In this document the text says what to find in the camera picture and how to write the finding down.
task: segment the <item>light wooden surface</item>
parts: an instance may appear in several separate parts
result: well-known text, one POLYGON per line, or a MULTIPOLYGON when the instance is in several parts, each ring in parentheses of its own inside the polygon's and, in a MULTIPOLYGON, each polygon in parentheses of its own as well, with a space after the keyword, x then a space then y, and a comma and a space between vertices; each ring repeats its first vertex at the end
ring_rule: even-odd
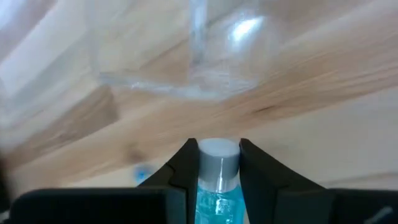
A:
MULTIPOLYGON (((109 53, 101 69, 185 85, 188 1, 106 2, 98 12, 115 15, 108 22, 119 35, 99 42, 99 53, 109 53), (140 27, 126 30, 119 18, 140 27)), ((0 24, 0 148, 14 195, 133 186, 137 164, 160 166, 187 138, 213 136, 248 138, 327 187, 398 189, 394 0, 263 1, 267 23, 239 70, 246 75, 234 77, 257 78, 256 87, 221 102, 101 83, 90 67, 84 1, 0 3, 10 18, 0 24), (253 70, 256 77, 245 72, 253 70)), ((209 31, 224 37, 222 10, 230 8, 214 8, 209 31)), ((214 43, 217 62, 223 51, 214 43)))

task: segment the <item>wooden table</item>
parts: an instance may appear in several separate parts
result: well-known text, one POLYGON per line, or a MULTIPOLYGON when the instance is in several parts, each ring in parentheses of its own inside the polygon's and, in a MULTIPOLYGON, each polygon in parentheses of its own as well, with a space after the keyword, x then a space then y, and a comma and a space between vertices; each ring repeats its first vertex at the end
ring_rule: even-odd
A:
MULTIPOLYGON (((135 12, 150 10, 140 16, 159 19, 159 0, 134 2, 124 13, 140 19, 135 12)), ((278 28, 277 52, 259 71, 257 87, 220 102, 99 82, 89 69, 81 0, 1 1, 0 148, 13 194, 133 186, 137 164, 159 166, 187 138, 215 136, 248 138, 326 187, 398 189, 398 2, 263 6, 278 28)), ((186 41, 183 35, 174 42, 186 41)), ((140 55, 135 61, 148 70, 185 69, 181 61, 165 66, 169 54, 140 55)))

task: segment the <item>plastic bottle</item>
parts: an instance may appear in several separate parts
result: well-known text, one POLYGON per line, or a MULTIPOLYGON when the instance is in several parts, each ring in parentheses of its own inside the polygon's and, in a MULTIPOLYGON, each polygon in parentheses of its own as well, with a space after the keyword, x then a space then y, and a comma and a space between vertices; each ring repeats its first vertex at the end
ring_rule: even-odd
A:
POLYGON ((228 139, 198 143, 200 168, 195 224, 242 224, 244 200, 239 184, 239 145, 228 139))

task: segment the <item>transparent container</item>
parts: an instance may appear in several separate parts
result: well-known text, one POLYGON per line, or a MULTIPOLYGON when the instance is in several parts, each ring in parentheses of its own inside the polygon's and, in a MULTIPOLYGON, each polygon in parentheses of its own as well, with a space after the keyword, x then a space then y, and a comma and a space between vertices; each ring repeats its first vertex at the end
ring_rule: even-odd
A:
POLYGON ((277 32, 264 0, 87 0, 91 65, 107 84, 225 99, 267 77, 277 32))
POLYGON ((243 224, 245 204, 239 185, 237 142, 211 138, 200 150, 195 224, 243 224))

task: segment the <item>black plastic part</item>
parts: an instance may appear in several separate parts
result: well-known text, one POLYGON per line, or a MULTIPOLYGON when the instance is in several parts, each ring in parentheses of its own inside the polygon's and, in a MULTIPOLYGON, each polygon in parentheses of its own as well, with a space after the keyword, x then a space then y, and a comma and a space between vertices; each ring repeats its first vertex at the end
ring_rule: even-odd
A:
POLYGON ((241 140, 240 148, 239 172, 250 223, 328 223, 333 194, 247 139, 241 140))
POLYGON ((182 210, 185 194, 177 189, 45 189, 19 197, 11 207, 10 221, 183 223, 182 210))
POLYGON ((6 176, 3 173, 3 164, 0 164, 0 213, 8 211, 11 206, 11 200, 7 188, 6 176))
POLYGON ((187 220, 194 224, 199 172, 199 148, 196 139, 188 139, 181 149, 139 187, 175 187, 186 193, 187 220))
POLYGON ((331 223, 398 223, 398 193, 388 190, 330 190, 336 195, 331 223))
POLYGON ((199 150, 195 139, 139 187, 44 189, 19 197, 10 223, 194 224, 199 150))

